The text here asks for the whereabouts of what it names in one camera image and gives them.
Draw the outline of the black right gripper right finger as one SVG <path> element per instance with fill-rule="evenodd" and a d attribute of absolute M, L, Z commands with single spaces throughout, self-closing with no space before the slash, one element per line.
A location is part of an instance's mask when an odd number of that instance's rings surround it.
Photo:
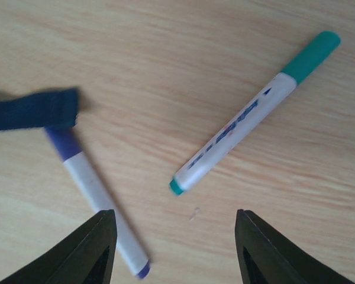
<path fill-rule="evenodd" d="M 251 210 L 237 211 L 235 244 L 243 283 L 352 283 Z"/>

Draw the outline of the navy blue student backpack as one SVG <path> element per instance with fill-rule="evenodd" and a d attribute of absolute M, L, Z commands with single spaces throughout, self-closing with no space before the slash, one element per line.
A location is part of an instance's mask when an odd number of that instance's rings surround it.
<path fill-rule="evenodd" d="M 13 99 L 0 99 L 0 131 L 75 126 L 78 88 L 53 89 Z"/>

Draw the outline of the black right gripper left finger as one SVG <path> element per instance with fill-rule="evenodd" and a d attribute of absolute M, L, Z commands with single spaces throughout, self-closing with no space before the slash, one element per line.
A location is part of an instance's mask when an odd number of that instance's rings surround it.
<path fill-rule="evenodd" d="M 113 209 L 101 210 L 1 283 L 109 283 L 117 243 Z"/>

